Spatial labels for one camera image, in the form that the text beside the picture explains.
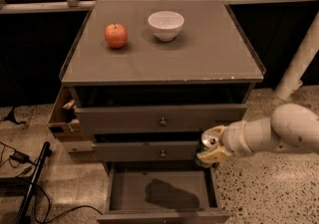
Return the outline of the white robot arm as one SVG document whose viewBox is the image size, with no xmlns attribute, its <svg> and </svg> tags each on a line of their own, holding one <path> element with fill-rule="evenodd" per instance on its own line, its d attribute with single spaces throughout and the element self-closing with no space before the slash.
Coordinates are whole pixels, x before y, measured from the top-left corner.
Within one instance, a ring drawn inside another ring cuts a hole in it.
<svg viewBox="0 0 319 224">
<path fill-rule="evenodd" d="M 210 128 L 200 142 L 195 161 L 202 167 L 257 152 L 319 153 L 319 116 L 303 106 L 286 104 L 268 118 Z"/>
</svg>

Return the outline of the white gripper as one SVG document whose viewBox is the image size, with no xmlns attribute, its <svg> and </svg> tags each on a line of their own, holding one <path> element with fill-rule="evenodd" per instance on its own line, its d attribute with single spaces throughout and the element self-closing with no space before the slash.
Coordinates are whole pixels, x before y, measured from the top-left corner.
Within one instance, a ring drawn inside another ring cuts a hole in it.
<svg viewBox="0 0 319 224">
<path fill-rule="evenodd" d="M 244 129 L 247 125 L 245 120 L 233 122 L 228 127 L 219 125 L 206 130 L 202 138 L 221 139 L 222 146 L 210 148 L 200 152 L 196 157 L 203 163 L 217 163 L 226 160 L 230 153 L 236 157 L 247 157 L 252 154 L 244 135 Z"/>
</svg>

